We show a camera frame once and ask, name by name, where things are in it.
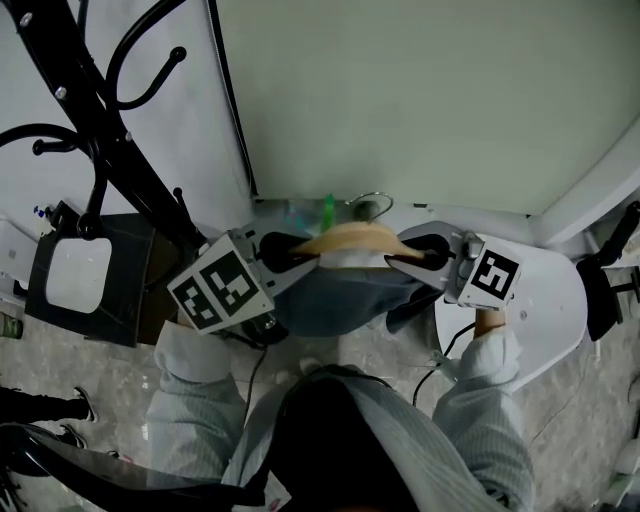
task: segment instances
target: gray sleeve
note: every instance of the gray sleeve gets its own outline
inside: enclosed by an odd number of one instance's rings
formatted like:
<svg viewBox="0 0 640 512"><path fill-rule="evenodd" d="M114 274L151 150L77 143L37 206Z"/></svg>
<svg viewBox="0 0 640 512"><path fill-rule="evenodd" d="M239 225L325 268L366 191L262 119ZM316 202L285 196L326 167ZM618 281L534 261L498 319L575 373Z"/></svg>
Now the gray sleeve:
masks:
<svg viewBox="0 0 640 512"><path fill-rule="evenodd" d="M151 468L222 478L242 434L245 407L225 342L167 322L155 358L162 377L147 413Z"/></svg>
<svg viewBox="0 0 640 512"><path fill-rule="evenodd" d="M433 421L488 492L505 496L511 510L528 511L535 498L533 467L511 397L519 354L506 327L474 340L452 365L457 382L438 402Z"/></svg>

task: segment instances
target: marble floor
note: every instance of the marble floor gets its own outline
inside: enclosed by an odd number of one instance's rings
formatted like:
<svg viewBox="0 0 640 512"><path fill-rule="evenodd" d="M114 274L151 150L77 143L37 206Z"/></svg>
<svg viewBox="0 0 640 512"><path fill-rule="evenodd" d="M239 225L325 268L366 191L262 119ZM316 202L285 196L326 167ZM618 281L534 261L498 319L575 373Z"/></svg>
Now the marble floor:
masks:
<svg viewBox="0 0 640 512"><path fill-rule="evenodd" d="M614 275L612 281L625 280ZM627 390L640 373L640 322L629 318L602 340L599 361L594 345L580 347L516 393L526 419L526 442L536 472L537 510L588 510L606 488L622 445L630 438L637 405ZM8 306L2 309L14 312ZM323 363L355 364L387 380L411 399L425 374L428 346L436 342L433 319L417 319L390 335L379 318L340 339L288 339L272 347L256 377L253 403L274 385L275 374L307 355ZM246 395L259 354L233 344L232 373ZM75 385L93 398L98 423L70 421L89 448L117 450L140 465L148 462L145 413L158 387L153 347L136 349L84 341L81 336L33 318L25 319L22 340L0 339L0 384L28 393L71 398ZM435 374L423 386L418 405L427 414L449 388ZM54 431L55 424L43 424ZM27 510L95 510L53 479L20 478Z"/></svg>

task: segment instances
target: black shoe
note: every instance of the black shoe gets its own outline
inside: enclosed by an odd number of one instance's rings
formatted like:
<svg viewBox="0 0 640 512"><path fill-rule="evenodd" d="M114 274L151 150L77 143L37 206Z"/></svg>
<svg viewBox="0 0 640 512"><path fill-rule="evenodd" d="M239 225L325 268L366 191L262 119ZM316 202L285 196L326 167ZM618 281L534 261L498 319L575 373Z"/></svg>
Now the black shoe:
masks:
<svg viewBox="0 0 640 512"><path fill-rule="evenodd" d="M71 428L71 425L67 425L66 423L64 423L60 425L60 428L62 428L62 431L64 432L63 435L67 436L71 434L74 437L76 441L76 446L78 448L82 448L84 450L87 447L87 441L85 441L84 437L82 437L75 430L73 430L73 428Z"/></svg>
<svg viewBox="0 0 640 512"><path fill-rule="evenodd" d="M89 408L89 414L85 418L86 421L91 421L92 423L97 422L98 413L91 406L91 402L89 402L89 395L87 395L87 392L84 389L82 389L80 386L76 386L75 388L73 388L73 394L76 396L76 398L79 398L80 400L84 400L85 402L87 402L87 407Z"/></svg>

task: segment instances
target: black chair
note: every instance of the black chair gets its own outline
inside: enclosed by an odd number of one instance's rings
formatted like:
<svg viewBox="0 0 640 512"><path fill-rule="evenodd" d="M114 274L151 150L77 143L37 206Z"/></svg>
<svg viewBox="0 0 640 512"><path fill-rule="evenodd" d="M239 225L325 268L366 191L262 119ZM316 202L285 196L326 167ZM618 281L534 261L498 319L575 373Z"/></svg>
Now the black chair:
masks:
<svg viewBox="0 0 640 512"><path fill-rule="evenodd" d="M183 478L60 442L33 425L0 425L0 465L27 476L53 477L104 510L230 511L264 505L264 493Z"/></svg>
<svg viewBox="0 0 640 512"><path fill-rule="evenodd" d="M640 299L638 282L640 274L636 268L632 282L612 287L602 267L615 263L621 256L624 246L640 222L640 202L631 203L616 226L611 238L600 251L576 265L587 294L587 327L592 341L602 338L613 325L622 323L622 313L618 302L618 293L635 291Z"/></svg>

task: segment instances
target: metal ring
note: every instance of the metal ring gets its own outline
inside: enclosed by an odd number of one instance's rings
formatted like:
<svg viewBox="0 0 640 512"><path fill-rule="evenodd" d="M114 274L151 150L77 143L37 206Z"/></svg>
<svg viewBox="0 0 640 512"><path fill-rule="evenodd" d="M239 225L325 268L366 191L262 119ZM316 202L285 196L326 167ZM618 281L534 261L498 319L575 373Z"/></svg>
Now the metal ring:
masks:
<svg viewBox="0 0 640 512"><path fill-rule="evenodd" d="M351 199L350 201L345 201L344 204L350 205L353 203L357 203L361 199L364 199L365 197L369 197L369 196L384 196L389 200L389 206L387 206L385 210L382 210L380 213L371 217L369 219L369 222L373 221L374 219L377 219L378 217L380 217L380 215L387 213L389 210L391 210L391 208L393 208L393 197L391 197L389 194L385 194L384 192L367 192L366 194L359 195L355 199Z"/></svg>

